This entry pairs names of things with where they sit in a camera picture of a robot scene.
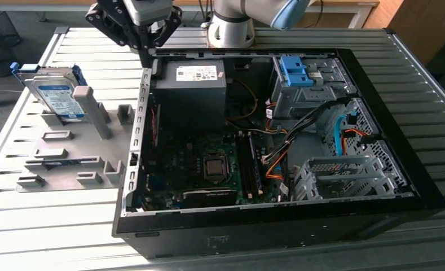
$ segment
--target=table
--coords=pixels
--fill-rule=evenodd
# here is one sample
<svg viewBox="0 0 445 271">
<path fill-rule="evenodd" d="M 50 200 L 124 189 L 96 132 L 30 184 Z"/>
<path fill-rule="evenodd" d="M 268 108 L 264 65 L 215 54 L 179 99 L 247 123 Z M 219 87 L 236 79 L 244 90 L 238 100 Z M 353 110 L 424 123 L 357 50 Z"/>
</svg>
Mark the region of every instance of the table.
<svg viewBox="0 0 445 271">
<path fill-rule="evenodd" d="M 260 47 L 353 49 L 375 87 L 445 196 L 445 91 L 400 39 L 383 30 L 256 29 Z M 206 32 L 180 28 L 166 47 L 204 47 Z M 135 103 L 140 62 L 92 28 L 59 28 L 40 65 L 76 62 L 106 109 Z M 24 193 L 14 191 L 26 171 L 32 140 L 46 129 L 42 107 L 26 90 L 0 133 L 0 270 L 445 270 L 445 211 L 407 223 L 365 242 L 148 262 L 111 236 L 116 189 Z"/>
<path fill-rule="evenodd" d="M 0 0 L 3 11 L 87 11 L 95 0 Z M 380 0 L 324 0 L 324 13 L 355 14 L 349 28 L 361 28 L 372 8 Z M 175 5 L 184 11 L 200 11 L 199 0 L 175 0 Z M 307 9 L 309 13 L 320 12 L 316 1 Z"/>
</svg>

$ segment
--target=blue drive bracket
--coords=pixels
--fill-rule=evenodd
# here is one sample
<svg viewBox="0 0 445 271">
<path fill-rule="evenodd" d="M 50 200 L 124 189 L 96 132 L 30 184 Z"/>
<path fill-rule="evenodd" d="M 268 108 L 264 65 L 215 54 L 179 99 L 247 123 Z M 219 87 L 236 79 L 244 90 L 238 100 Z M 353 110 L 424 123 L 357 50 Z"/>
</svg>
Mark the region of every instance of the blue drive bracket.
<svg viewBox="0 0 445 271">
<path fill-rule="evenodd" d="M 315 82 L 305 73 L 305 65 L 299 56 L 281 56 L 281 70 L 288 78 L 288 86 L 313 86 Z"/>
</svg>

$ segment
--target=connector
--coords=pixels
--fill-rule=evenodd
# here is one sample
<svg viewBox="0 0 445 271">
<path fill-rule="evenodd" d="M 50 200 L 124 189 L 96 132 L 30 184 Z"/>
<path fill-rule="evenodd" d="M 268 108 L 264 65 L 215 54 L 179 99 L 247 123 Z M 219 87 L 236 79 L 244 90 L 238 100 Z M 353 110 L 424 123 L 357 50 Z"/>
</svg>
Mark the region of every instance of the connector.
<svg viewBox="0 0 445 271">
<path fill-rule="evenodd" d="M 356 125 L 357 124 L 357 112 L 352 111 L 352 113 L 348 113 L 345 120 L 349 125 Z"/>
<path fill-rule="evenodd" d="M 355 132 L 355 131 L 345 131 L 345 132 L 343 133 L 343 136 L 344 136 L 345 138 L 356 137 L 356 132 Z"/>
<path fill-rule="evenodd" d="M 377 140 L 381 139 L 379 134 L 364 135 L 360 140 L 360 144 L 373 144 Z"/>
</svg>

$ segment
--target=motherboard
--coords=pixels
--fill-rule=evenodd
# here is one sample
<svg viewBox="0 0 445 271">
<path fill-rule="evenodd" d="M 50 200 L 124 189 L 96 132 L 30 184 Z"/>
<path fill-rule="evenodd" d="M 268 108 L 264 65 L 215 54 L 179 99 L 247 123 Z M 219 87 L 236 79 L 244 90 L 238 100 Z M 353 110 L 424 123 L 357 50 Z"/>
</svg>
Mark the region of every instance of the motherboard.
<svg viewBox="0 0 445 271">
<path fill-rule="evenodd" d="M 148 164 L 148 209 L 182 209 L 276 202 L 275 180 L 260 165 L 264 134 L 168 137 Z"/>
</svg>

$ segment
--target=floor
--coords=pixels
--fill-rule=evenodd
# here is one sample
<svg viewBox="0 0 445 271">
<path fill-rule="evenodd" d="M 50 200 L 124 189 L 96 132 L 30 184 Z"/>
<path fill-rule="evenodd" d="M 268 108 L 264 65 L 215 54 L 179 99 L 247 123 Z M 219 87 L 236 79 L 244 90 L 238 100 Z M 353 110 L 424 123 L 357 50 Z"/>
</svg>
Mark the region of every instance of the floor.
<svg viewBox="0 0 445 271">
<path fill-rule="evenodd" d="M 84 21 L 84 12 L 50 12 L 47 22 L 39 22 L 36 12 L 10 12 L 11 20 L 16 26 L 24 41 L 14 48 L 16 57 L 22 63 L 36 63 L 46 45 L 52 37 L 55 28 L 59 26 L 90 27 Z M 183 24 L 187 27 L 198 27 L 202 22 L 199 12 L 188 12 L 184 16 Z M 428 65 L 429 71 L 440 77 L 439 80 L 445 88 L 445 48 L 439 53 L 435 60 Z M 23 90 L 15 77 L 0 78 L 0 90 Z M 0 130 L 8 118 L 11 110 L 18 100 L 18 93 L 0 92 Z"/>
</svg>

